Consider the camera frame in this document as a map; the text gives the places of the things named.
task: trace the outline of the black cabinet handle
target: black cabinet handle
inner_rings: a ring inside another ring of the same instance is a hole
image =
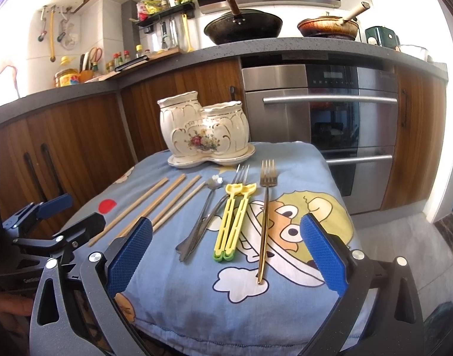
[[[60,178],[58,178],[58,175],[55,170],[55,166],[53,164],[52,157],[50,157],[50,151],[48,150],[48,146],[46,143],[42,143],[40,145],[40,149],[42,150],[42,154],[44,155],[45,163],[48,166],[48,169],[50,170],[50,173],[52,174],[52,177],[55,181],[56,187],[58,188],[58,195],[62,196],[65,194],[65,191],[63,190],[62,183],[60,182]]]
[[[408,93],[405,89],[401,90],[404,98],[404,115],[401,120],[401,127],[406,128],[406,123],[408,122]]]
[[[48,201],[47,196],[45,195],[42,185],[40,184],[40,181],[37,178],[34,164],[32,163],[32,159],[30,158],[30,154],[28,152],[24,153],[24,161],[25,161],[25,165],[27,166],[27,170],[28,170],[30,176],[32,177],[34,185],[37,188],[38,194],[42,198],[42,201],[47,202]]]

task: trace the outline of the silver bolt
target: silver bolt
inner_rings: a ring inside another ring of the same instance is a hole
[[[45,266],[47,269],[53,269],[56,265],[58,265],[56,258],[49,258]]]
[[[99,252],[94,252],[94,253],[91,253],[90,256],[88,257],[88,259],[92,262],[92,263],[97,263],[102,257],[102,254],[99,253]]]
[[[361,250],[354,250],[352,252],[352,256],[356,260],[362,260],[363,258],[365,258],[365,255],[363,254],[363,252]]]
[[[404,257],[398,257],[396,259],[396,262],[398,263],[398,265],[401,265],[401,266],[406,266],[408,264],[408,262],[406,261],[406,259]]]

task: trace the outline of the ceramic saucer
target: ceramic saucer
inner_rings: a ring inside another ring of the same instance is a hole
[[[248,144],[248,150],[243,155],[236,157],[236,158],[214,158],[214,157],[205,157],[200,159],[195,159],[190,162],[177,162],[177,159],[171,155],[169,159],[167,159],[167,163],[173,167],[177,167],[178,169],[189,169],[190,167],[199,166],[204,162],[214,162],[221,166],[235,166],[241,162],[244,162],[248,159],[251,155],[254,154],[254,145]]]

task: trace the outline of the frying pan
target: frying pan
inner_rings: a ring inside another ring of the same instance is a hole
[[[278,37],[282,20],[256,9],[239,9],[236,0],[226,0],[231,12],[208,23],[204,33],[216,45],[252,39]]]
[[[297,24],[297,28],[304,37],[355,40],[358,24],[352,19],[368,9],[370,9],[370,4],[362,2],[344,17],[320,16],[314,19],[306,19]]]

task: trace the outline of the cartoon eye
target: cartoon eye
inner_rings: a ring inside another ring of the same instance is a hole
[[[296,206],[287,204],[287,205],[281,206],[279,209],[276,209],[276,212],[281,215],[284,215],[287,218],[292,219],[297,215],[298,209]]]
[[[287,226],[280,234],[281,238],[287,242],[301,242],[302,237],[299,233],[298,225]]]

